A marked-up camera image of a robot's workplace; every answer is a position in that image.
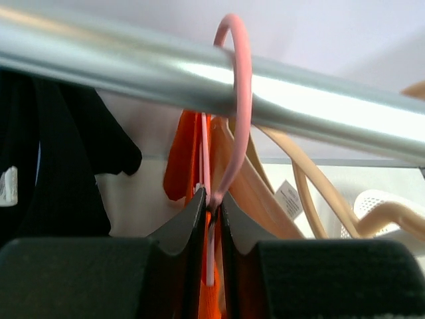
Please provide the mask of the pink wire hanger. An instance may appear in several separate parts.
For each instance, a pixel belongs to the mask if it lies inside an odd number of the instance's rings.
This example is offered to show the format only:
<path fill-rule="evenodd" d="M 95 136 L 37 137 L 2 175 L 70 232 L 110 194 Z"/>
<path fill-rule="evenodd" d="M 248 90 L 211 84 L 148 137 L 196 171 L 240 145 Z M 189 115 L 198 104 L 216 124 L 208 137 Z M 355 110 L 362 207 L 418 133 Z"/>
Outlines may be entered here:
<path fill-rule="evenodd" d="M 252 118 L 252 58 L 248 33 L 242 19 L 227 14 L 220 22 L 214 38 L 215 46 L 223 46 L 226 34 L 231 33 L 234 45 L 234 87 L 236 90 L 236 126 L 234 148 L 218 189 L 211 191 L 207 116 L 202 119 L 203 184 L 207 192 L 207 211 L 211 219 L 207 231 L 206 284 L 214 284 L 214 230 L 218 206 L 242 167 L 250 135 Z"/>

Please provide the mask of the orange t shirt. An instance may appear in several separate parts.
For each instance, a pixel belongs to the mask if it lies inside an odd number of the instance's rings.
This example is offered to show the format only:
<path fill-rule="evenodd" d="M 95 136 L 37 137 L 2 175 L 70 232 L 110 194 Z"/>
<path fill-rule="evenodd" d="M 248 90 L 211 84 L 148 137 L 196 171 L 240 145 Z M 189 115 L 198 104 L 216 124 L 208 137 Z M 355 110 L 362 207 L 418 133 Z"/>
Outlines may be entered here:
<path fill-rule="evenodd" d="M 185 204 L 188 204 L 193 198 L 195 186 L 201 179 L 201 141 L 201 114 L 184 110 L 179 119 L 163 179 L 163 189 L 170 200 L 178 201 L 183 198 Z M 207 286 L 206 261 L 207 244 L 204 244 L 198 317 L 226 318 L 226 312 L 219 306 L 221 283 L 218 268 L 214 268 L 214 284 Z"/>

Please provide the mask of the beige plastic hanger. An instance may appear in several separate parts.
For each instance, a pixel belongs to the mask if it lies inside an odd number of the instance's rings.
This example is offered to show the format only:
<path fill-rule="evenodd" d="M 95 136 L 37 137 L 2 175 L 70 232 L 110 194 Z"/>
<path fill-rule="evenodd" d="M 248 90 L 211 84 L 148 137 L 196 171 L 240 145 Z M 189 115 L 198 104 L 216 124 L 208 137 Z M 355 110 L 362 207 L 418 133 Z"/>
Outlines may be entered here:
<path fill-rule="evenodd" d="M 301 200 L 308 223 L 317 238 L 328 238 L 323 223 L 315 208 L 309 184 L 328 204 L 336 218 L 352 238 L 363 238 L 357 234 L 354 223 L 357 220 L 353 212 L 353 205 L 342 196 L 337 188 L 326 178 L 324 173 L 313 163 L 308 155 L 285 133 L 260 126 L 260 131 L 265 133 L 292 161 L 294 179 L 297 192 Z"/>

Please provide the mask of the beige t shirt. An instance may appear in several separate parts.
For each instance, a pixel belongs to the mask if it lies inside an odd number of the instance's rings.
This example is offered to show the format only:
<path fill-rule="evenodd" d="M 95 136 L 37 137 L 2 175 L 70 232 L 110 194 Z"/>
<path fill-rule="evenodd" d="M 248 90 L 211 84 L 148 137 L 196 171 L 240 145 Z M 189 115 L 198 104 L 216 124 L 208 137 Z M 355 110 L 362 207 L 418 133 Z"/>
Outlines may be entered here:
<path fill-rule="evenodd" d="M 233 120 L 216 117 L 211 121 L 210 161 L 213 189 L 218 187 L 230 159 L 234 146 L 233 129 Z M 248 142 L 244 163 L 230 186 L 229 193 L 245 214 L 277 238 L 304 238 L 275 199 L 252 140 Z"/>

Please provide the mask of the black t shirt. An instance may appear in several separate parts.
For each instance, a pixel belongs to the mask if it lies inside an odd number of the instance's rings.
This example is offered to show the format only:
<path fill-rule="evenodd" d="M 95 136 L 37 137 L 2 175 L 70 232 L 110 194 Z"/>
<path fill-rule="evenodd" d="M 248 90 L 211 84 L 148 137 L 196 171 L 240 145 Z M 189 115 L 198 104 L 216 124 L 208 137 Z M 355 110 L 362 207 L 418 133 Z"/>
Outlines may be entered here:
<path fill-rule="evenodd" d="M 1 208 L 1 242 L 106 237 L 96 183 L 133 175 L 142 154 L 93 88 L 1 71 L 1 171 L 17 169 L 15 205 Z"/>

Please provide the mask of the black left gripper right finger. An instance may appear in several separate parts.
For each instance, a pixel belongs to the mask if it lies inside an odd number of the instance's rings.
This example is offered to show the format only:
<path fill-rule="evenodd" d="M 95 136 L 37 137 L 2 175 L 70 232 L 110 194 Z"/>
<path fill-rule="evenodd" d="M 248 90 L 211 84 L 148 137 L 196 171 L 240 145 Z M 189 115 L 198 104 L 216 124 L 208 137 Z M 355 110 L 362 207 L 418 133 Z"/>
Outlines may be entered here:
<path fill-rule="evenodd" d="M 262 243 L 276 237 L 238 206 L 231 194 L 220 206 L 226 311 L 229 318 L 270 318 Z"/>

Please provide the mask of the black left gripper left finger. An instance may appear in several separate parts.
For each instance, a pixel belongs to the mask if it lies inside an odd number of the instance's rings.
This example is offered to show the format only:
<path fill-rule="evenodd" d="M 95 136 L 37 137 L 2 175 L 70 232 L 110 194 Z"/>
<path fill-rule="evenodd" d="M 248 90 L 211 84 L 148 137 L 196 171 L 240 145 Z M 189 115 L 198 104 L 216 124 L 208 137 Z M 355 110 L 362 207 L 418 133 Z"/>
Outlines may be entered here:
<path fill-rule="evenodd" d="M 206 221 L 205 188 L 153 232 L 145 288 L 146 318 L 197 318 Z"/>

